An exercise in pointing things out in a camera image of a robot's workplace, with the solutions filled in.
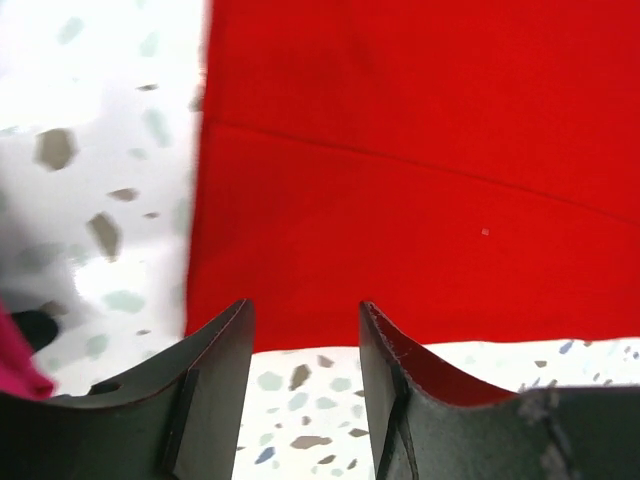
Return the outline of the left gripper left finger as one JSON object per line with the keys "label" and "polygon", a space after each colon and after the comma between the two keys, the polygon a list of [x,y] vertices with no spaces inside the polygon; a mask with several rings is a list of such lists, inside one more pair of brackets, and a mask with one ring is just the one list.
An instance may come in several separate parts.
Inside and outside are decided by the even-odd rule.
{"label": "left gripper left finger", "polygon": [[254,336],[242,299],[84,396],[2,394],[2,478],[231,478]]}

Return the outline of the red t shirt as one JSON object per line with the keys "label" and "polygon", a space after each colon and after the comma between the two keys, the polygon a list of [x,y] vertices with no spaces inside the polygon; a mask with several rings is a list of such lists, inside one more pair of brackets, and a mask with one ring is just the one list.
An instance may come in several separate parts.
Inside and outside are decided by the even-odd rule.
{"label": "red t shirt", "polygon": [[639,333],[635,1],[217,1],[186,332]]}

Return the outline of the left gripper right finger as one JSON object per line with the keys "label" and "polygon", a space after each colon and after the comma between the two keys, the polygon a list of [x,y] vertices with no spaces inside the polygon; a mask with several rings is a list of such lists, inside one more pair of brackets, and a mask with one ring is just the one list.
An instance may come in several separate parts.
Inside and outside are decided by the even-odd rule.
{"label": "left gripper right finger", "polygon": [[458,369],[359,306],[378,479],[636,479],[637,387],[514,393]]}

